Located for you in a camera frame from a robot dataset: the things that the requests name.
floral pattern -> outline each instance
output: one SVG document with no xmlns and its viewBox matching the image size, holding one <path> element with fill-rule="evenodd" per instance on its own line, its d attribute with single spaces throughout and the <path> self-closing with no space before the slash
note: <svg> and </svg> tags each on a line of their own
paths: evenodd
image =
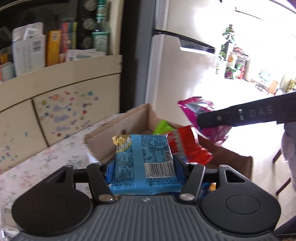
<svg viewBox="0 0 296 241">
<path fill-rule="evenodd" d="M 86 168 L 89 162 L 84 136 L 120 115 L 100 121 L 0 175 L 0 209 L 10 209 L 20 195 L 64 165 L 71 164 L 75 169 Z M 77 183 L 76 189 L 91 197 L 87 183 Z"/>
</svg>

green snack package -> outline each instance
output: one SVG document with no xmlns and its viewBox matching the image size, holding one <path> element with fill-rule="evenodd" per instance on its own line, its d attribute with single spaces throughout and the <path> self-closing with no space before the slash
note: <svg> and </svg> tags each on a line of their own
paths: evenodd
<svg viewBox="0 0 296 241">
<path fill-rule="evenodd" d="M 175 130 L 175 128 L 173 128 L 166 120 L 161 120 L 155 128 L 153 134 L 162 135 L 173 130 Z"/>
</svg>

cardboard box on floor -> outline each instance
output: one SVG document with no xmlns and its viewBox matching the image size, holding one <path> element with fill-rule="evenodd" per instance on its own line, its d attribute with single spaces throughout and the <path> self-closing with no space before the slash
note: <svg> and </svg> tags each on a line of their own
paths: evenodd
<svg viewBox="0 0 296 241">
<path fill-rule="evenodd" d="M 87 134 L 84 142 L 87 145 L 90 163 L 108 161 L 116 151 L 112 137 L 120 135 L 122 130 L 126 134 L 152 134 L 161 119 L 158 118 L 150 104 L 140 105 L 124 113 L 121 117 L 99 127 Z M 170 123 L 175 128 L 182 126 Z M 252 179 L 253 158 L 251 156 L 240 156 L 239 154 L 218 147 L 208 139 L 198 136 L 199 143 L 213 154 L 212 161 L 207 168 L 217 169 L 221 164 L 227 164 Z"/>
</svg>

pink snack package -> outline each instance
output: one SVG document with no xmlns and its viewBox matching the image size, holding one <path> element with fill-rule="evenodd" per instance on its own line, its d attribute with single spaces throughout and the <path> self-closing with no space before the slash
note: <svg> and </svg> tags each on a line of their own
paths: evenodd
<svg viewBox="0 0 296 241">
<path fill-rule="evenodd" d="M 213 102 L 203 100 L 202 97 L 190 97 L 186 100 L 180 100 L 178 105 L 183 110 L 191 124 L 205 137 L 218 146 L 221 146 L 224 141 L 226 141 L 228 138 L 227 133 L 230 131 L 231 126 L 218 126 L 201 129 L 197 125 L 196 118 L 199 114 L 214 111 Z"/>
</svg>

knob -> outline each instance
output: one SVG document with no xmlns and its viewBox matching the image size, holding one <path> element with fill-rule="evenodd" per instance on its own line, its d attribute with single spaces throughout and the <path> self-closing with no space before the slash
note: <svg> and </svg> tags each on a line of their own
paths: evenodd
<svg viewBox="0 0 296 241">
<path fill-rule="evenodd" d="M 95 0 L 86 0 L 84 2 L 84 8 L 87 10 L 87 11 L 94 11 L 96 10 L 96 1 Z"/>
<path fill-rule="evenodd" d="M 90 49 L 92 45 L 92 37 L 87 36 L 82 40 L 82 48 L 83 49 Z"/>
<path fill-rule="evenodd" d="M 83 21 L 82 26 L 85 30 L 94 30 L 96 27 L 96 22 L 92 18 L 87 18 Z"/>
</svg>

